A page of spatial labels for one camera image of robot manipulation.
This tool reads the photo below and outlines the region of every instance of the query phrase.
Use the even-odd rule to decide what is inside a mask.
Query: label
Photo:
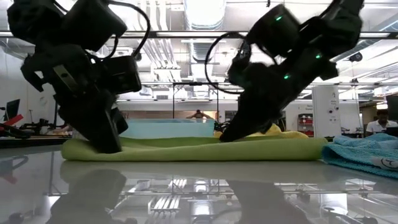
[[[378,157],[372,157],[371,161],[373,165],[382,169],[398,171],[398,161]]]
[[[313,111],[313,106],[312,105],[305,105],[305,110],[306,111]]]

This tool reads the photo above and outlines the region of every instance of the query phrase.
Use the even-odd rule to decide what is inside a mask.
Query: yellow cloth
[[[217,131],[214,133],[214,137],[219,138],[222,135],[221,131]],[[272,124],[270,129],[265,133],[254,133],[249,135],[248,137],[258,137],[258,136],[278,136],[278,135],[283,135],[284,138],[291,138],[291,139],[307,139],[309,138],[307,135],[298,132],[298,131],[286,131],[282,132],[278,125]]]

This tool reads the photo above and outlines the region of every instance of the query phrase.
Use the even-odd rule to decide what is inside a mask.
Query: person
[[[388,110],[378,110],[377,120],[369,122],[366,128],[366,136],[371,136],[372,134],[380,133],[387,128],[393,127],[398,127],[398,124],[395,121],[388,120]]]
[[[205,113],[202,113],[200,110],[197,110],[197,112],[191,116],[187,116],[187,119],[191,119],[191,118],[195,118],[195,119],[203,119],[203,118],[207,118],[207,119],[212,119],[211,116],[208,116]]]
[[[64,124],[64,126],[65,126],[64,128],[52,130],[53,134],[68,133],[69,135],[71,135],[73,128],[69,124]]]

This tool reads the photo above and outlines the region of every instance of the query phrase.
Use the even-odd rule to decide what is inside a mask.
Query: light blue panel
[[[135,139],[212,137],[213,119],[129,119],[120,136]]]

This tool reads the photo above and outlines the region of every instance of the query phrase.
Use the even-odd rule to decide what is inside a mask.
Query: folded cloth
[[[76,161],[311,161],[321,157],[326,139],[251,137],[236,142],[217,138],[121,138],[122,152],[101,154],[82,139],[63,145],[64,159]]]
[[[364,139],[337,136],[322,150],[322,159],[333,165],[398,179],[398,138],[373,134]]]

